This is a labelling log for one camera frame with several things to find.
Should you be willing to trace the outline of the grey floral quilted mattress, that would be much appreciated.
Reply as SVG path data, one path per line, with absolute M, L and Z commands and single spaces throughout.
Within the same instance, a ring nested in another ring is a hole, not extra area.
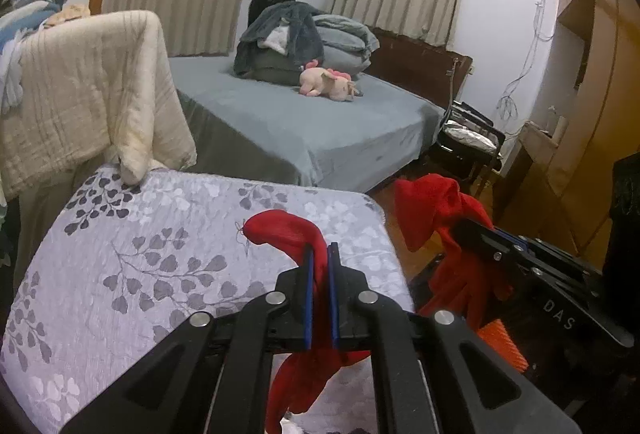
M 233 314 L 271 291 L 292 261 L 242 232 L 269 209 L 316 224 L 372 290 L 412 309 L 365 194 L 176 171 L 129 188 L 105 165 L 65 203 L 9 313 L 1 373 L 36 429 L 58 432 L 191 314 Z

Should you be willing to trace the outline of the dark teal fleece blanket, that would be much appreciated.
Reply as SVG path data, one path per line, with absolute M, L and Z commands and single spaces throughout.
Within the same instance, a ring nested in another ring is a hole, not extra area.
M 236 46 L 233 71 L 249 76 L 260 52 L 271 50 L 303 68 L 313 60 L 322 64 L 324 47 L 314 23 L 322 11 L 304 2 L 288 1 L 265 8 L 247 27 Z

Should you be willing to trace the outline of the black folding chair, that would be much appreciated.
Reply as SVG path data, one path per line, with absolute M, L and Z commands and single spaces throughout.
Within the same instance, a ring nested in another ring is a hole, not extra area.
M 428 158 L 455 178 L 467 194 L 480 198 L 492 171 L 502 167 L 501 149 L 506 135 L 494 122 L 466 102 L 454 99 L 454 80 L 460 60 L 454 58 L 448 78 L 448 98 Z

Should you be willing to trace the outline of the bed with grey-blue sheet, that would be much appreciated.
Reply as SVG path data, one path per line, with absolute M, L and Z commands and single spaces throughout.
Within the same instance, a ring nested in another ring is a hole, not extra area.
M 442 109 L 364 74 L 351 102 L 241 79 L 230 57 L 176 57 L 170 70 L 194 138 L 194 171 L 367 192 L 420 157 Z

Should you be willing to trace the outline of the tan cloth on blanket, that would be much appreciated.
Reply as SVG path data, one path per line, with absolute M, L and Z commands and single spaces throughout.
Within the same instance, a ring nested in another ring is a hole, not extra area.
M 91 16 L 90 9 L 84 4 L 68 4 L 65 5 L 59 12 L 51 15 L 48 19 L 44 20 L 42 26 L 44 28 L 54 28 L 65 24 L 66 22 L 88 18 Z

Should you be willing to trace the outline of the dark wooden headboard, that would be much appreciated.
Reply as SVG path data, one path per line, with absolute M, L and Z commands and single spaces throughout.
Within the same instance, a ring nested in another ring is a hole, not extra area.
M 446 109 L 457 97 L 473 59 L 390 31 L 373 29 L 380 47 L 371 55 L 367 74 L 391 82 Z

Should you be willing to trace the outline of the blue white scalloped blanket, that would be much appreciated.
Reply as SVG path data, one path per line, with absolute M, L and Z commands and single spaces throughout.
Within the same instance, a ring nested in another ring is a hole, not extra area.
M 1 113 L 22 102 L 22 41 L 60 12 L 67 0 L 19 0 L 1 17 Z

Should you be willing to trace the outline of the pink plush pig toy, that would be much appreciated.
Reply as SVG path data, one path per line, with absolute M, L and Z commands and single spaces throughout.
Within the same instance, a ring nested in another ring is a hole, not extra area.
M 320 67 L 315 59 L 304 65 L 299 76 L 298 92 L 306 97 L 324 96 L 334 102 L 351 102 L 355 97 L 362 96 L 348 73 Z

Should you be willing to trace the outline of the wooden wardrobe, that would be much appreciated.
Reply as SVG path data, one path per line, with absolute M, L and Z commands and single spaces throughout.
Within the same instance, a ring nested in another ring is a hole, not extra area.
M 639 3 L 560 0 L 541 90 L 495 223 L 602 267 L 613 165 L 639 150 Z

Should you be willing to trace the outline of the folded grey duvet pile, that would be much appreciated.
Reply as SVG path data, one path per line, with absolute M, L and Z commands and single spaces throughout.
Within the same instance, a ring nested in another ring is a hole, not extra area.
M 356 78 L 370 67 L 380 41 L 365 24 L 332 14 L 313 16 L 312 20 L 323 45 L 324 68 Z

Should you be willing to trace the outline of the orange spiky foam mat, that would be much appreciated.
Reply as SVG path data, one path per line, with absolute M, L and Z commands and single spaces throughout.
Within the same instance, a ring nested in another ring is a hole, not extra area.
M 480 328 L 477 335 L 516 371 L 524 373 L 528 369 L 528 361 L 515 345 L 500 319 L 493 320 Z

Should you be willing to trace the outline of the beige quilted blanket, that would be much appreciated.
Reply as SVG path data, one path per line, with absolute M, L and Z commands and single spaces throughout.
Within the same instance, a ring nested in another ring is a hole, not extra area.
M 25 38 L 20 52 L 23 98 L 1 118 L 6 200 L 105 151 L 129 185 L 157 163 L 173 170 L 195 164 L 154 12 L 66 22 Z

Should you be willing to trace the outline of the pink face mask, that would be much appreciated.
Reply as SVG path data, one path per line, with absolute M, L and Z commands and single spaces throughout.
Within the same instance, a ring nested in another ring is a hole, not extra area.
M 283 434 L 318 434 L 324 432 L 324 422 L 313 414 L 287 414 L 281 421 Z

